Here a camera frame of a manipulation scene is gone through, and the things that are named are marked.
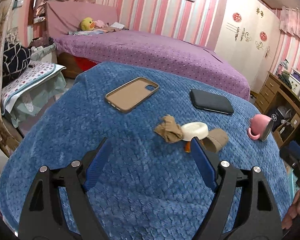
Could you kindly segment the person right hand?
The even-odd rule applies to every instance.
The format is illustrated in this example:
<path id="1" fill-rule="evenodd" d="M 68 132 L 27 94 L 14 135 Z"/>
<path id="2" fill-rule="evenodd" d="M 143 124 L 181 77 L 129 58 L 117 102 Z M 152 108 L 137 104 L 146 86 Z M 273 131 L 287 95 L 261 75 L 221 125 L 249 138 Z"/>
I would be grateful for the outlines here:
<path id="1" fill-rule="evenodd" d="M 300 190 L 296 192 L 293 202 L 282 220 L 282 229 L 289 229 L 297 216 L 300 216 Z"/>

